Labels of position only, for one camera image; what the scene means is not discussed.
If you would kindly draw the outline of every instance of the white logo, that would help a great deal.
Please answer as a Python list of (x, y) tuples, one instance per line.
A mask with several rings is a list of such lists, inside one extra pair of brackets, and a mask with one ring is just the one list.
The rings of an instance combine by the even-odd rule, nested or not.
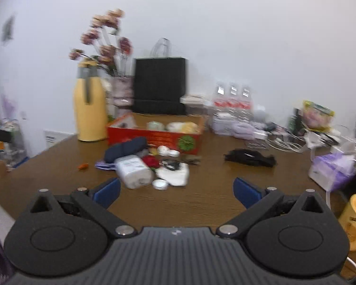
[(177, 230), (175, 230), (175, 231), (172, 231), (172, 234), (174, 235), (174, 236), (178, 236), (179, 234), (181, 234), (182, 233), (182, 231), (180, 231), (179, 229), (177, 229)]

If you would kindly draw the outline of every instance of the wall socket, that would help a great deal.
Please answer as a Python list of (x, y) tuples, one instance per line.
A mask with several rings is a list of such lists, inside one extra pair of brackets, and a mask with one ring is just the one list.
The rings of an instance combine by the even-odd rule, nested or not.
[(74, 135), (69, 133), (61, 133), (61, 132), (54, 132), (54, 131), (47, 131), (44, 130), (46, 145), (48, 148), (54, 146), (56, 143)]

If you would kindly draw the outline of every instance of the open box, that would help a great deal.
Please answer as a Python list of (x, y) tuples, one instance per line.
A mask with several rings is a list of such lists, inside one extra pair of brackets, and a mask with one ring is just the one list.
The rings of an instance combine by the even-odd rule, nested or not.
[[(198, 130), (195, 134), (148, 130), (146, 125), (151, 121), (160, 122), (165, 126), (170, 122), (194, 122), (198, 125)], [(165, 145), (181, 153), (198, 154), (204, 128), (205, 118), (202, 116), (143, 115), (130, 112), (107, 124), (108, 144), (113, 145), (144, 136), (148, 144), (156, 147)]]

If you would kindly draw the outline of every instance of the metal screw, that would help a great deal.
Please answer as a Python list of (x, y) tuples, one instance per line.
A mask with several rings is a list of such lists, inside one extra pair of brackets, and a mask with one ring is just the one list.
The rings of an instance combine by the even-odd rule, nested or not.
[(222, 234), (234, 234), (238, 231), (239, 229), (232, 224), (226, 224), (226, 225), (222, 225), (219, 227), (219, 231)]
[(134, 232), (134, 228), (129, 225), (121, 225), (116, 227), (116, 232), (121, 236), (127, 236)]

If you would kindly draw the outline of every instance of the wooden table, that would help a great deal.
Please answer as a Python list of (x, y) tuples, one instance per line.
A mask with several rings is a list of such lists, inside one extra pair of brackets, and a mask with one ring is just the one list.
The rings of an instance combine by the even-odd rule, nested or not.
[[(275, 156), (277, 166), (274, 168), (224, 161), (225, 153), (244, 147), (243, 140), (205, 133), (200, 149), (202, 162), (199, 166), (190, 166), (186, 187), (169, 187), (166, 191), (152, 186), (136, 190), (123, 187), (109, 211), (137, 229), (142, 226), (209, 226), (215, 230), (245, 210), (233, 196), (232, 184), (236, 177), (261, 188), (275, 186), (288, 195), (299, 195), (313, 188), (324, 197), (325, 192), (308, 178), (309, 152), (262, 150), (264, 155)], [(115, 172), (94, 167), (107, 148), (106, 141), (80, 142), (76, 136), (62, 141), (0, 180), (0, 205), (16, 219), (41, 188), (48, 188), (55, 195), (69, 194), (78, 187), (93, 188), (115, 177)], [(77, 167), (83, 162), (87, 162), (89, 168), (79, 171)], [(336, 196), (332, 202), (333, 211), (340, 214), (343, 202)], [(345, 267), (342, 275), (350, 277), (353, 272)]]

